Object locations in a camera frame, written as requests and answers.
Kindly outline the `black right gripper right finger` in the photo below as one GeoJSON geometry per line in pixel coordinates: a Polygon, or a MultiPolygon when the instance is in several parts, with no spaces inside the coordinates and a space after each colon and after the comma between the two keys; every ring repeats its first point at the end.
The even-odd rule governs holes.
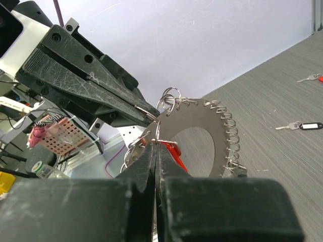
{"type": "Polygon", "coordinates": [[[290,197],[267,178],[196,178],[155,152],[159,241],[304,241],[290,197]]]}

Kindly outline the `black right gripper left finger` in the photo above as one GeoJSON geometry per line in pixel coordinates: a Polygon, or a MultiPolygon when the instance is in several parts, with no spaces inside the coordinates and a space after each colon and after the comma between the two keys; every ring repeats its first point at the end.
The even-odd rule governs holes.
{"type": "Polygon", "coordinates": [[[152,241],[154,145],[114,179],[28,179],[1,205],[1,241],[152,241]]]}

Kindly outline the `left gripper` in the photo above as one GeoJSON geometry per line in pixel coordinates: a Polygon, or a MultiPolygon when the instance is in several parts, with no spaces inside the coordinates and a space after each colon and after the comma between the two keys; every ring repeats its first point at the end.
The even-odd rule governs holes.
{"type": "Polygon", "coordinates": [[[78,27],[53,25],[16,73],[18,82],[82,120],[146,127],[159,111],[137,80],[86,40],[78,27]]]}

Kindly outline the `key with red white tag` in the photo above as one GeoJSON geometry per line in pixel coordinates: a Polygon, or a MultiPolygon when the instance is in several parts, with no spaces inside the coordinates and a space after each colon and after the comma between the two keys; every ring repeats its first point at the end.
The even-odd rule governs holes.
{"type": "Polygon", "coordinates": [[[161,144],[164,144],[167,148],[167,150],[169,151],[169,153],[171,154],[171,156],[173,157],[174,161],[185,171],[188,172],[187,167],[185,166],[185,164],[183,163],[183,161],[181,160],[181,150],[178,147],[178,143],[175,141],[165,141],[165,140],[159,140],[159,142],[161,144]]]}

